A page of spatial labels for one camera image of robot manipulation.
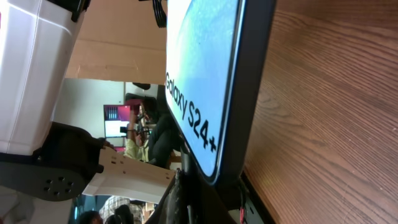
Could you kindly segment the Galaxy S24+ smartphone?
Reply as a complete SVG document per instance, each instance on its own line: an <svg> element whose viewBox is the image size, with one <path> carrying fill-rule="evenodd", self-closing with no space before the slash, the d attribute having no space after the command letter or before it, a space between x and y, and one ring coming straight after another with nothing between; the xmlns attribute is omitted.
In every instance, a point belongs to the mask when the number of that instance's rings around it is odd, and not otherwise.
<svg viewBox="0 0 398 224"><path fill-rule="evenodd" d="M232 183L243 169L275 1L167 7L167 105L203 179Z"/></svg>

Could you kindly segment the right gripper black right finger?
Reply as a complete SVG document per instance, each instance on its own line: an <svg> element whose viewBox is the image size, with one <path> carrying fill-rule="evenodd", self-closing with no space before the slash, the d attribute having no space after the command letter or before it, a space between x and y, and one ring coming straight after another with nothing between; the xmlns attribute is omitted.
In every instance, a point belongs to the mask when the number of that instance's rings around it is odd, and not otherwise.
<svg viewBox="0 0 398 224"><path fill-rule="evenodd" d="M234 223L276 224L245 172L232 185L216 191Z"/></svg>

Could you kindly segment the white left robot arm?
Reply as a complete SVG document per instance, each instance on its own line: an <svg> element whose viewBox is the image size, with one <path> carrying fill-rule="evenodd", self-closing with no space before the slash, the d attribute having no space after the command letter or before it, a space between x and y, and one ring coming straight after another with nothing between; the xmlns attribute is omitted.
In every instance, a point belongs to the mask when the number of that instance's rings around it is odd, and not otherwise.
<svg viewBox="0 0 398 224"><path fill-rule="evenodd" d="M1 2L1 185L52 203L108 194L163 209L171 170L52 119L89 8L89 1Z"/></svg>

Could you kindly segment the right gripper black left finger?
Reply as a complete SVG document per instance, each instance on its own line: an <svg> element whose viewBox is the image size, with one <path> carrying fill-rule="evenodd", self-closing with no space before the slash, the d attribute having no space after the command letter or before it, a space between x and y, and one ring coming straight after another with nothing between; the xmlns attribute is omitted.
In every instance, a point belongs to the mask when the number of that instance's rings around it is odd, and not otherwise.
<svg viewBox="0 0 398 224"><path fill-rule="evenodd" d="M183 224L187 222L187 193L184 178L184 172L178 169L146 224Z"/></svg>

